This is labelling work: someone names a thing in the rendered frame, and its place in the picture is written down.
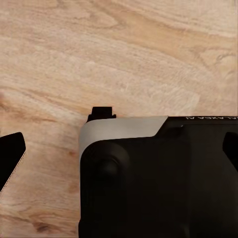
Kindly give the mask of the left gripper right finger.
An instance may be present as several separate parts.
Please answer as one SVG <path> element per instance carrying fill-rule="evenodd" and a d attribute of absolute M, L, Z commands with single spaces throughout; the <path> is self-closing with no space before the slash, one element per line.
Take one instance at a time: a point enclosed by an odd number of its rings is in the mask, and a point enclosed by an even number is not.
<path fill-rule="evenodd" d="M 238 134 L 226 132 L 222 149 L 238 172 Z"/>

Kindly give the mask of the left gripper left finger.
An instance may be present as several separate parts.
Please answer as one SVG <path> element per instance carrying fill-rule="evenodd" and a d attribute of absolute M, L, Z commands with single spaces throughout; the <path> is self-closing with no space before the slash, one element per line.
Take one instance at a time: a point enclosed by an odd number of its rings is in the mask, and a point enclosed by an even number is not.
<path fill-rule="evenodd" d="M 21 132 L 0 137 L 0 190 L 26 151 Z"/>

